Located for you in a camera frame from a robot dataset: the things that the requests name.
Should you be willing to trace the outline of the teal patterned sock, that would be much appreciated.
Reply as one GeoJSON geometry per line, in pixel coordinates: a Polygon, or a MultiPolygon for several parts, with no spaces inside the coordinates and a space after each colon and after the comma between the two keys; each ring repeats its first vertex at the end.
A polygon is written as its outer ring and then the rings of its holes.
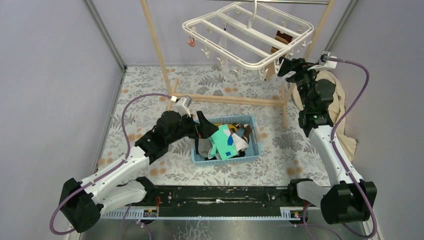
{"type": "Polygon", "coordinates": [[[208,152],[208,159],[226,161],[238,154],[232,133],[226,124],[219,125],[209,139],[212,147],[208,152]]]}

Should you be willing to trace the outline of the white ankle sock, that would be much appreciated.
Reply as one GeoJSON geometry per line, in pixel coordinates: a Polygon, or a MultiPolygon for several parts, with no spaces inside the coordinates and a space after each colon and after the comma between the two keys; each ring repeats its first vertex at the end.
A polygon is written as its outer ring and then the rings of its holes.
{"type": "Polygon", "coordinates": [[[247,141],[244,138],[238,136],[236,133],[232,133],[231,136],[237,152],[243,152],[249,147],[247,141]]]}

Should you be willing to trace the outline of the brown white striped sock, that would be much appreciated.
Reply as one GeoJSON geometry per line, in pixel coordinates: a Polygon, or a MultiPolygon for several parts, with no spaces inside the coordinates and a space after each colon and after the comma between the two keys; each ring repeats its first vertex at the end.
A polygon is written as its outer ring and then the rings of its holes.
{"type": "Polygon", "coordinates": [[[249,124],[232,123],[230,125],[230,129],[233,133],[236,133],[239,137],[241,137],[247,144],[250,143],[252,128],[249,124]]]}

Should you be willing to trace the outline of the white plastic clip hanger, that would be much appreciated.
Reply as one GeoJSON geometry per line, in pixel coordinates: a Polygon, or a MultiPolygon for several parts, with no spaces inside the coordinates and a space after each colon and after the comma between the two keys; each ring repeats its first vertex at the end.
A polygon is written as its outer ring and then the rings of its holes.
{"type": "Polygon", "coordinates": [[[314,26],[301,18],[254,0],[233,2],[185,21],[182,29],[191,47],[202,46],[206,58],[216,57],[217,68],[239,78],[256,71],[261,80],[278,71],[282,57],[291,57],[311,44],[314,26]]]}

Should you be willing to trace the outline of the yellow sock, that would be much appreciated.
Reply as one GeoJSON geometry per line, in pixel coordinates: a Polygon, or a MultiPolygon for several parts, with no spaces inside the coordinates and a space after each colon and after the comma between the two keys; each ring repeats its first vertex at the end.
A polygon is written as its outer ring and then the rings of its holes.
{"type": "Polygon", "coordinates": [[[219,129],[223,129],[223,130],[229,129],[228,124],[215,123],[214,125],[217,126],[219,129]]]}

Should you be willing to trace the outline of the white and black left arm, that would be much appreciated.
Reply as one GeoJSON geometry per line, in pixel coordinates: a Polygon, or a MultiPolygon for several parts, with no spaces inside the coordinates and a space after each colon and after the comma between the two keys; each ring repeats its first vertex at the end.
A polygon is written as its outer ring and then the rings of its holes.
{"type": "Polygon", "coordinates": [[[165,111],[156,125],[137,140],[123,157],[103,170],[80,181],[70,178],[62,187],[56,213],[61,212],[73,230],[83,233],[93,227],[102,214],[130,203],[152,204],[155,192],[135,181],[122,186],[121,181],[137,170],[151,165],[169,151],[169,145],[188,137],[207,139],[218,126],[197,111],[198,122],[190,114],[165,111]]]}

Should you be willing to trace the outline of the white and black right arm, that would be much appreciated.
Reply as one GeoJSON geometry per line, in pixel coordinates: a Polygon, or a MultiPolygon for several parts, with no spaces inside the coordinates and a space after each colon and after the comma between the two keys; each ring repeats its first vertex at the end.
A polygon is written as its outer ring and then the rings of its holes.
{"type": "Polygon", "coordinates": [[[283,58],[277,73],[282,77],[294,72],[286,81],[296,85],[303,106],[298,115],[299,127],[319,154],[330,181],[330,188],[325,188],[311,179],[291,180],[287,201],[293,206],[304,201],[315,205],[328,224],[369,220],[377,196],[376,185],[364,181],[349,162],[337,138],[337,124],[333,123],[329,112],[336,85],[328,79],[317,79],[319,70],[338,62],[339,59],[330,58],[319,65],[303,58],[283,58]]]}

